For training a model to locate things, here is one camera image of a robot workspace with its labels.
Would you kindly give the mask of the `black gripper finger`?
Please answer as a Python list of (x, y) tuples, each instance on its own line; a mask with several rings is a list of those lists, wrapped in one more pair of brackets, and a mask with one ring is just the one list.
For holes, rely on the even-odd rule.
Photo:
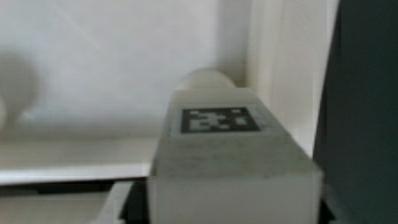
[(150, 224), (143, 181), (115, 184), (95, 224)]

